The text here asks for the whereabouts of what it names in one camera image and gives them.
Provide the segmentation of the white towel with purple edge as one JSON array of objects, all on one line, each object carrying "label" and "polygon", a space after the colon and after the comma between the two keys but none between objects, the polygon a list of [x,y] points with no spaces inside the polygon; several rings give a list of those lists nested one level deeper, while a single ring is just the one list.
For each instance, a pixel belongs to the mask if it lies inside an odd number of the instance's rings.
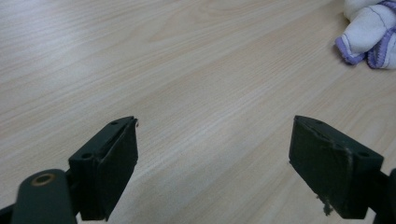
[{"label": "white towel with purple edge", "polygon": [[334,43],[346,63],[396,70],[396,0],[345,0],[345,31]]}]

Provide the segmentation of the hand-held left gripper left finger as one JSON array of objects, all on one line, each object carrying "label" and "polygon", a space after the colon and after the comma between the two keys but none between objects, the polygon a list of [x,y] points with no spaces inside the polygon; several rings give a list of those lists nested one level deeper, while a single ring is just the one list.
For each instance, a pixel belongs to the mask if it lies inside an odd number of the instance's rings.
[{"label": "hand-held left gripper left finger", "polygon": [[74,210],[83,220],[107,220],[138,160],[135,117],[109,122],[69,159]]}]

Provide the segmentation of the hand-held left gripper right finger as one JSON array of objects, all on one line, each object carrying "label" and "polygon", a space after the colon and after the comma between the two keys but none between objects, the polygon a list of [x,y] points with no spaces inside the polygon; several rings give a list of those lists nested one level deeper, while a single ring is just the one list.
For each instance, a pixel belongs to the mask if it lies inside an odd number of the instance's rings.
[{"label": "hand-held left gripper right finger", "polygon": [[290,164],[319,198],[341,217],[363,219],[370,179],[384,158],[323,121],[294,118]]}]

